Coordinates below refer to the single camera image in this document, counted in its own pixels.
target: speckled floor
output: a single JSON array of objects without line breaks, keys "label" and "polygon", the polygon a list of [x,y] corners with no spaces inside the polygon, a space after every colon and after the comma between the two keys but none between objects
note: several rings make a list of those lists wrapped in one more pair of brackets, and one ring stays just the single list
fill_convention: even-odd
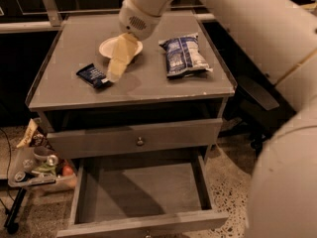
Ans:
[{"label": "speckled floor", "polygon": [[[16,151],[14,147],[24,135],[25,127],[3,128],[12,146],[12,162]],[[0,136],[0,178],[6,177],[8,165],[8,145],[3,135]],[[207,155],[206,171],[214,200],[219,210],[227,211],[229,219],[216,230],[187,232],[166,235],[165,238],[229,238],[243,237],[246,212],[247,192],[251,172],[255,163],[254,151],[250,148],[247,135],[218,139],[218,145]],[[7,183],[0,182],[0,198],[11,207],[12,199],[7,195]],[[17,190],[11,190],[14,197]],[[51,193],[37,197],[27,192],[20,208],[17,221],[19,230],[9,235],[3,227],[6,215],[0,205],[0,237],[55,237],[57,230],[65,229],[70,214],[73,191]]]}]

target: blue snack bag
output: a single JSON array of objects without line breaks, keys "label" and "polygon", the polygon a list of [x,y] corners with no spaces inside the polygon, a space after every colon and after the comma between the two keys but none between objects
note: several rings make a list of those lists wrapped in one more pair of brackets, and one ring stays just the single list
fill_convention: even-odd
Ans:
[{"label": "blue snack bag", "polygon": [[90,84],[94,88],[110,86],[112,84],[106,78],[106,75],[96,68],[93,63],[80,69],[76,75],[80,76],[86,83]]},{"label": "blue snack bag", "polygon": [[199,53],[198,34],[159,41],[166,52],[167,77],[184,77],[212,70]]}]

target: closed drawer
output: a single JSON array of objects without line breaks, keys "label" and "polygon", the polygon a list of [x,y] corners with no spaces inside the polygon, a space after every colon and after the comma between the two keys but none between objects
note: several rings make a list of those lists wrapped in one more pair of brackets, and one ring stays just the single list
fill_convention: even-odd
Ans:
[{"label": "closed drawer", "polygon": [[202,157],[168,150],[81,160],[68,229],[57,237],[142,238],[222,226]]},{"label": "closed drawer", "polygon": [[48,139],[64,159],[154,150],[209,146],[216,143],[222,119],[121,126],[49,133]]}]

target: open drawer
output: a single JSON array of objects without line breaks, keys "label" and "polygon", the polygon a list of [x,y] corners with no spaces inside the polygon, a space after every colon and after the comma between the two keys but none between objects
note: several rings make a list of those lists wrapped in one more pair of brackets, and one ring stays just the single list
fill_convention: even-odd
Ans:
[{"label": "open drawer", "polygon": [[129,237],[205,230],[228,218],[213,204],[193,149],[81,160],[69,226],[57,237]]},{"label": "open drawer", "polygon": [[64,159],[210,146],[222,125],[215,113],[202,102],[74,110],[64,119],[67,129],[48,139]]}]

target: chair wheel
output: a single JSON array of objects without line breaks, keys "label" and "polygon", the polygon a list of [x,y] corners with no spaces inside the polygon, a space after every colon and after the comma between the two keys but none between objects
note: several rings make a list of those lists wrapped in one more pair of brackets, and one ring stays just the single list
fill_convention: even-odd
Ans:
[{"label": "chair wheel", "polygon": [[8,234],[14,234],[18,231],[18,229],[19,229],[18,223],[13,223],[7,227]]}]

